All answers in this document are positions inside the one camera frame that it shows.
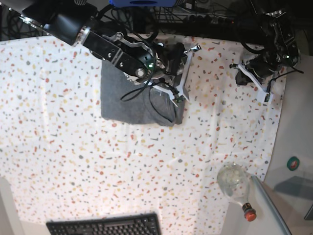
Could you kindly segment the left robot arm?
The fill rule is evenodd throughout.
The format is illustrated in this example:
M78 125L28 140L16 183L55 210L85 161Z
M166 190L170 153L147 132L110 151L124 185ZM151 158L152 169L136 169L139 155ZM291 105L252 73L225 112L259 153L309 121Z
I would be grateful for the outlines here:
M246 86L252 83L253 79L261 83L282 67L291 68L290 73L303 74L303 71L295 67L299 62L299 50L294 29L284 7L279 6L274 0L246 0L245 3L251 20L261 34L261 45L264 48L256 50L247 45L238 30L244 14L238 15L233 23L234 33L242 46L256 57L229 66L238 70L236 84Z

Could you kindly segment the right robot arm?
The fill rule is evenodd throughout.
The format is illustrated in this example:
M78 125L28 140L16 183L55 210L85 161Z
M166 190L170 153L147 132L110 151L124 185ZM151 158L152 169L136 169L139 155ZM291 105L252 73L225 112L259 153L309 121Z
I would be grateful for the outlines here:
M185 82L194 53L201 49L186 49L176 43L165 47L156 43L158 30L144 39L128 35L123 23L102 18L110 10L97 10L85 0L6 0L4 4L20 14L20 19L35 29L51 34L74 46L81 44L96 57L106 60L122 71L138 88L122 96L129 101L147 87L168 94L172 102L188 100Z

